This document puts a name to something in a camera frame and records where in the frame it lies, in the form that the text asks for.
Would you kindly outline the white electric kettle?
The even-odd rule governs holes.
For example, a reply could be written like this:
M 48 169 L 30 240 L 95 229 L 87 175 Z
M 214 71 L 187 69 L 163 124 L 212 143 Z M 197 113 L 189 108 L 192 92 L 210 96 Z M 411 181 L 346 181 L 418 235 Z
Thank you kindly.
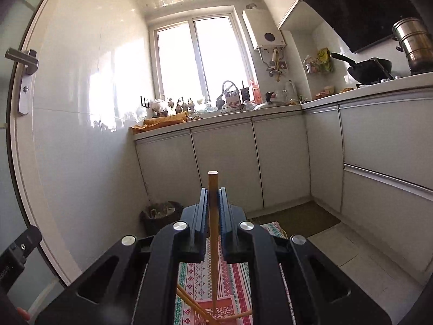
M 284 91 L 285 91 L 286 100 L 288 103 L 298 103 L 299 102 L 299 96 L 298 96 L 297 89 L 291 80 L 289 80 L 285 83 Z

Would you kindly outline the black range hood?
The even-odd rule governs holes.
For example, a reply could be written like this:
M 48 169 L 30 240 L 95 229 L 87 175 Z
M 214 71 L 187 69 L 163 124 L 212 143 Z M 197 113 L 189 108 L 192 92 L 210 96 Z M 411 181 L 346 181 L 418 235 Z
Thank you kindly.
M 347 44 L 352 53 L 388 39 L 393 25 L 420 18 L 410 0 L 302 0 L 313 8 Z

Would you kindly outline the yellow cloth on counter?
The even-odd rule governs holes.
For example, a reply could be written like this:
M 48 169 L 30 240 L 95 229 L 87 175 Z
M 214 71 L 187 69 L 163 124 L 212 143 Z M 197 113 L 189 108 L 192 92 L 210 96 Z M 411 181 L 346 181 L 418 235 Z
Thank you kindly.
M 169 115 L 167 117 L 144 119 L 142 123 L 132 125 L 130 130 L 132 134 L 139 134 L 171 125 L 185 123 L 188 121 L 188 115 L 188 112 L 180 112 L 177 115 Z

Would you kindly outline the black wok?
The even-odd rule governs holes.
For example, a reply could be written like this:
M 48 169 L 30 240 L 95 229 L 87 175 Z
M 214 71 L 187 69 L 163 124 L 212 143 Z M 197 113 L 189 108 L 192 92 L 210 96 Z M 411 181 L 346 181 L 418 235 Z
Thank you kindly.
M 330 57 L 348 63 L 349 68 L 347 71 L 350 76 L 361 84 L 372 85 L 381 82 L 383 79 L 393 79 L 391 76 L 392 62 L 390 60 L 372 57 L 366 61 L 355 62 L 349 57 L 337 53 L 331 53 Z

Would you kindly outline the pink perforated utensil holder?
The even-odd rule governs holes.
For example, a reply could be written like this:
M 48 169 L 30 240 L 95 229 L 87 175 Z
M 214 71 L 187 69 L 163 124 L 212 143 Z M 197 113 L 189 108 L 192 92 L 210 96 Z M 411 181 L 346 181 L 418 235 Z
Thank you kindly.
M 209 314 L 212 314 L 212 300 L 203 299 L 198 300 L 197 303 Z M 218 298 L 216 301 L 216 315 L 215 319 L 227 318 L 236 315 L 236 305 L 233 296 L 224 296 Z M 192 311 L 192 324 L 206 324 L 206 321 L 194 310 Z

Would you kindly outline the wooden chopstick one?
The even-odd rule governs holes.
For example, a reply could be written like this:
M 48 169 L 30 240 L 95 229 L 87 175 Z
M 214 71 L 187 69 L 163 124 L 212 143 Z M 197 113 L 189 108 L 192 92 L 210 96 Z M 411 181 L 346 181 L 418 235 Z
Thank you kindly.
M 211 252 L 211 297 L 212 313 L 217 314 L 218 278 L 219 278 L 219 207 L 218 207 L 218 172 L 208 171 L 208 217 Z

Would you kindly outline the dark floor mat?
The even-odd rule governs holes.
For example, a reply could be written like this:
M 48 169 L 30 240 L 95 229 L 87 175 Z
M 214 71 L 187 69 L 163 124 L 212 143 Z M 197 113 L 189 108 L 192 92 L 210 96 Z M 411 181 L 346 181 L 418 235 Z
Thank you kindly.
M 340 223 L 340 219 L 315 202 L 252 218 L 252 221 L 259 225 L 277 222 L 287 236 L 299 234 L 304 237 L 313 236 Z

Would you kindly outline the stainless steel steamer pot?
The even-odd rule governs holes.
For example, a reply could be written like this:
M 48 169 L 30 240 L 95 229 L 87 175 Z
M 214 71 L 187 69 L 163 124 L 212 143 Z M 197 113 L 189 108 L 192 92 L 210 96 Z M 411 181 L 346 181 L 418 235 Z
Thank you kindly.
M 432 72 L 432 35 L 418 18 L 404 18 L 393 25 L 396 49 L 405 53 L 412 75 Z

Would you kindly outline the white wall water heater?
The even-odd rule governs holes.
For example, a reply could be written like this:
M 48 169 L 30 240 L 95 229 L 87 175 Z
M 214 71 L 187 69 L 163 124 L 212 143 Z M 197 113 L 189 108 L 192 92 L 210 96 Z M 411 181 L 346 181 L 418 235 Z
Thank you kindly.
M 274 24 L 269 11 L 265 9 L 244 9 L 243 20 L 247 27 L 253 48 L 257 50 L 273 50 L 285 48 L 286 42 L 282 33 Z

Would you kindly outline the patterned red green tablecloth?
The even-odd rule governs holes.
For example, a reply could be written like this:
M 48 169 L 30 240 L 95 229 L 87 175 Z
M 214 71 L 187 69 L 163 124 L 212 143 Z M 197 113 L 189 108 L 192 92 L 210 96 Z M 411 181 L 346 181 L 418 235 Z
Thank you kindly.
M 181 263 L 178 268 L 178 284 L 195 301 L 211 299 L 210 239 L 206 241 L 205 259 L 201 263 Z M 237 313 L 252 309 L 252 289 L 247 263 L 227 264 L 219 252 L 218 298 L 233 296 Z M 192 324 L 193 309 L 180 297 L 175 300 L 174 324 Z

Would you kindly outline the black trash bin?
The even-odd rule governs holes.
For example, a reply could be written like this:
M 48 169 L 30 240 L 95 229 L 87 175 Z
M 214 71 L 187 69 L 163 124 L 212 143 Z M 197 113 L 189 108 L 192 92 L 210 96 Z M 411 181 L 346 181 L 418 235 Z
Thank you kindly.
M 139 214 L 139 221 L 147 236 L 156 235 L 163 227 L 181 218 L 183 206 L 175 201 L 155 203 Z

